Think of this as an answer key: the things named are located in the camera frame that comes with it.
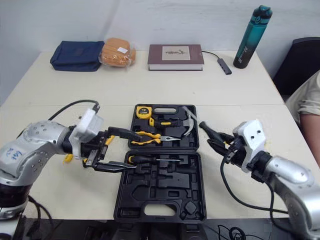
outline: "black plastic toolbox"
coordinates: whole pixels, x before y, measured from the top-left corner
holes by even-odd
[[[180,138],[178,141],[163,141],[146,145],[128,142],[131,151],[127,152],[125,162],[131,156],[156,157],[157,159],[174,159],[180,161],[156,161],[137,164],[135,169],[122,173],[114,219],[122,223],[201,223],[206,217],[206,202],[202,174],[201,157],[196,152],[199,148],[198,125],[194,121],[188,136],[184,133],[186,126],[156,128],[150,126],[149,119],[139,119],[137,107],[152,108],[155,120],[186,120],[184,105],[138,104],[134,108],[131,130],[149,132]],[[196,107],[185,105],[195,116]],[[142,142],[151,138],[144,136]],[[167,205],[175,215],[147,215],[145,207],[149,204]]]

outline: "hammer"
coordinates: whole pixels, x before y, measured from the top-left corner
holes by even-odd
[[[165,121],[158,121],[154,120],[152,117],[149,118],[149,125],[155,128],[163,129],[163,128],[177,128],[177,127],[188,127],[188,130],[183,134],[183,136],[188,136],[192,129],[194,128],[195,122],[192,119],[194,114],[187,108],[183,108],[186,111],[186,120],[165,120]]]

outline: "yellow tape measure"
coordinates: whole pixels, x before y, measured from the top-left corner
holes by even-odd
[[[137,106],[136,116],[139,119],[149,119],[152,115],[152,107],[150,106]]]

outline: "sleeve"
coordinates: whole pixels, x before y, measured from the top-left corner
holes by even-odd
[[[320,70],[308,79],[306,93],[301,99],[298,113],[320,116]]]

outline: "robotic arm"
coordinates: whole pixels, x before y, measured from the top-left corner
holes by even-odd
[[[309,169],[265,152],[266,137],[258,120],[241,123],[233,136],[215,132],[204,122],[199,126],[209,136],[209,145],[223,155],[222,168],[224,163],[231,163],[245,173],[251,172],[253,179],[267,183],[288,209],[291,232],[303,239],[320,239],[319,185]]]
[[[85,167],[117,173],[136,166],[104,159],[110,136],[140,141],[135,132],[109,127],[100,131],[103,119],[88,109],[76,126],[66,127],[51,120],[30,124],[14,141],[0,149],[0,238],[11,239],[19,217],[28,203],[31,186],[55,154],[73,154],[85,159]]]

